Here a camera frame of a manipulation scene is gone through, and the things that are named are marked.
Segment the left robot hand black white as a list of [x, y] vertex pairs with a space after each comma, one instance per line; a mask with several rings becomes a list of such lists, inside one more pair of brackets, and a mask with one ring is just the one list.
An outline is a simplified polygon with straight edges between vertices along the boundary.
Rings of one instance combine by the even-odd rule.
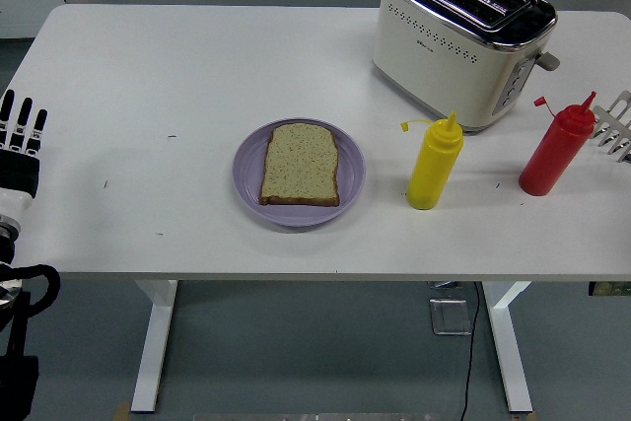
[[47, 110], [31, 120], [34, 102], [24, 98], [12, 119], [15, 92], [8, 89], [1, 101], [1, 214], [18, 219], [33, 202], [38, 189], [39, 159]]

